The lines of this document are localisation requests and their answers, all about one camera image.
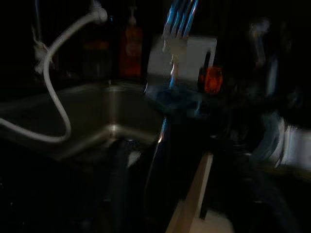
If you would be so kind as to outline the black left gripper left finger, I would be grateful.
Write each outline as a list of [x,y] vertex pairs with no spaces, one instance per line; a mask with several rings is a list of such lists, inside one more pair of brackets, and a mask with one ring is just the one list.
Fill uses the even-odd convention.
[[129,194],[129,175],[137,162],[134,140],[125,138],[112,143],[108,150],[110,178],[109,198],[112,210],[114,233],[125,233]]

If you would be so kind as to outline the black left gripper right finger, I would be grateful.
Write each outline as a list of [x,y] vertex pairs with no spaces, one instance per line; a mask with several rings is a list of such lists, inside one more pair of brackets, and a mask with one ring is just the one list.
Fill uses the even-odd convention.
[[285,197],[263,172],[242,171],[233,191],[235,233],[302,233]]

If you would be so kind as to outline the silver fork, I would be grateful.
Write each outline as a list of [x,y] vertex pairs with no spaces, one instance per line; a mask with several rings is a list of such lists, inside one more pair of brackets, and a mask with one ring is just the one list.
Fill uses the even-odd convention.
[[[173,0],[167,15],[163,29],[163,51],[168,52],[171,56],[172,68],[170,72],[170,82],[167,87],[169,93],[172,93],[174,82],[177,79],[180,56],[186,52],[189,32],[199,1],[200,0]],[[170,121],[167,115],[165,115],[146,180],[144,189],[145,205],[149,199],[150,184],[155,175],[156,163],[159,161],[169,139],[169,125]]]

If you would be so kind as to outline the stainless steel sink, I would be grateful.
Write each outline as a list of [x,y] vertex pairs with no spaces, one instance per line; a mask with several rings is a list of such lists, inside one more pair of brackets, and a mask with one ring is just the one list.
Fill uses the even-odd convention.
[[[55,160],[120,137],[149,145],[158,137],[162,117],[152,108],[142,90],[141,85],[131,83],[95,83],[63,89],[58,97],[71,123],[68,140],[45,143],[2,126],[0,139]],[[59,136],[64,133],[64,123],[48,94],[2,102],[0,118],[42,134]]]

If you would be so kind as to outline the dark glass bottle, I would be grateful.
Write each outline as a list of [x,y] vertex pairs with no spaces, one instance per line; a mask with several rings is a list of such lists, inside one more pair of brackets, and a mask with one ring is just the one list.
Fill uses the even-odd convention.
[[113,73],[112,25],[91,23],[86,26],[82,39],[82,72],[89,79],[104,80]]

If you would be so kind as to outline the orange soap pump bottle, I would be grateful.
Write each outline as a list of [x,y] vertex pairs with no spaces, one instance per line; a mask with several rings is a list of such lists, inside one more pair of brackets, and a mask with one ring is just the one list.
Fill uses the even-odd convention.
[[130,16],[121,37],[120,75],[124,78],[138,79],[141,76],[142,29],[137,25],[135,6],[130,6]]

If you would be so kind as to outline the red orange jar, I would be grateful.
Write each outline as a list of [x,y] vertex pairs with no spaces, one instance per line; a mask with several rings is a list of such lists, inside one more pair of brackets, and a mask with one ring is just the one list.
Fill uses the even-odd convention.
[[198,89],[200,92],[217,94],[223,84],[223,74],[220,67],[200,68],[198,76]]

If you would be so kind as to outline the white box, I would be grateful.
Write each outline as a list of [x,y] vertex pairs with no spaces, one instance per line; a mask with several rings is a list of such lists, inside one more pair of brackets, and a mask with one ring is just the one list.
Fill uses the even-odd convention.
[[[154,37],[147,68],[148,77],[168,78],[170,76],[171,56],[162,51],[163,45],[164,40],[161,35]],[[216,46],[217,39],[214,37],[189,37],[186,53],[180,57],[178,77],[196,80],[201,67],[213,65]]]

